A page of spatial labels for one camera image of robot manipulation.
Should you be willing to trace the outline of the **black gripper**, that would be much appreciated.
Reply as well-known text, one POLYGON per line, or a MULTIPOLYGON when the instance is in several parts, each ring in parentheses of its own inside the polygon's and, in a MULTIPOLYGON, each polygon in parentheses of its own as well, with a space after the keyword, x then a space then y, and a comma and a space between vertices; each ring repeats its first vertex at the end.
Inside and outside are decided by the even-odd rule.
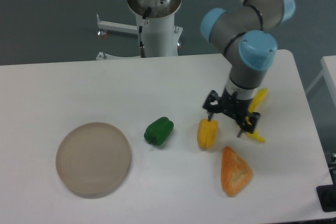
POLYGON ((224 89, 219 100, 218 93, 212 90, 205 99, 202 108, 206 110, 208 114, 207 120, 210 121, 214 114, 219 113, 220 106, 221 112, 236 121, 240 128, 237 137, 240 137, 243 133, 253 134, 260 118, 259 112, 248 111, 252 100, 252 98, 247 100, 238 99, 237 94, 229 94, 227 89, 224 89))

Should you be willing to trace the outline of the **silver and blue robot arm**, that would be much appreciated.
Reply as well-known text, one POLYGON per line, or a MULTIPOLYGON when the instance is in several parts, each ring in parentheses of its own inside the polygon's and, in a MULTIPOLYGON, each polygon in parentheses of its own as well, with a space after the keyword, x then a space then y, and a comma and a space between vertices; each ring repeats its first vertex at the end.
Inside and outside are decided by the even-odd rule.
MULTIPOLYGON (((229 61, 232 68, 222 95, 212 91, 203 108, 209 116, 222 113, 234 119, 241 132, 257 136, 256 106, 265 96, 258 91, 277 52, 269 30, 290 19, 295 0, 240 0, 242 8, 231 14, 214 8, 203 17, 204 38, 229 61)), ((182 0, 127 0, 136 18, 140 56, 177 55, 180 28, 174 23, 182 0)))

